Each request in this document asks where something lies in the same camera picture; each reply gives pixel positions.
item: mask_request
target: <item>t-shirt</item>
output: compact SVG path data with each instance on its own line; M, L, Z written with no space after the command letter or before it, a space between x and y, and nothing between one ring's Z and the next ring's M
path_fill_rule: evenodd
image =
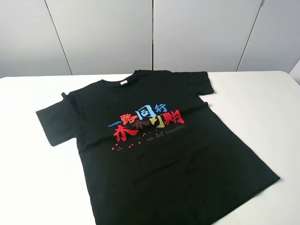
M135 71L37 112L71 138L97 225L210 225L280 178L203 102L207 72Z

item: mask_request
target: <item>white tabletop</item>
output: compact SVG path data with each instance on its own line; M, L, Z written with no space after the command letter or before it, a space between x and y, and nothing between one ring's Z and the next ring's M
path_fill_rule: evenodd
M35 111L95 81L128 75L0 79L0 224L95 225L72 139L51 147ZM300 86L284 72L209 73L201 97L282 179L218 225L300 224Z

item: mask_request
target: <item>short sleeve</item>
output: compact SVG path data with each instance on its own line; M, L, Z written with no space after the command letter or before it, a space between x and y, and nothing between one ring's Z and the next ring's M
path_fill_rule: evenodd
M207 72L177 72L174 74L192 94L208 95L214 93Z
M72 108L71 96L62 94L61 102L37 111L37 117L52 146L56 146L76 136L76 115Z

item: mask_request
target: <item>neckline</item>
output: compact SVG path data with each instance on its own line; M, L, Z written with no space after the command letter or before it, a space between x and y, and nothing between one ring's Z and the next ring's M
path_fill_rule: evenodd
M141 76L138 70L135 70L134 73L123 80L120 81L106 81L101 80L100 84L102 88L109 91L127 91L136 89L140 86L141 80L144 76Z

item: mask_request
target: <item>printed graphic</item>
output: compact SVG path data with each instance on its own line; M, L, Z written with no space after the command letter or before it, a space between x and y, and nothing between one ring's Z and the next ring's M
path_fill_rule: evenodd
M144 137L146 138L146 135L151 133L151 131L148 131L150 127L155 126L155 128L167 128L170 122L184 124L184 120L182 119L179 110L168 112L166 104L156 104L154 109L155 112L152 110L150 105L145 105L135 111L136 115L126 113L120 116L119 121L108 125L109 127L117 126L115 133L113 134L116 136L117 142L125 142L128 135L136 136L139 131L147 129L143 132L142 136L140 135L140 137L138 137L137 145L139 145L142 143L142 140L140 139L143 139ZM158 132L157 130L155 130L155 134L156 138L163 136L163 132ZM128 145L128 148L132 148L133 146L134 144L131 143ZM122 151L122 148L120 146L113 147L112 150Z

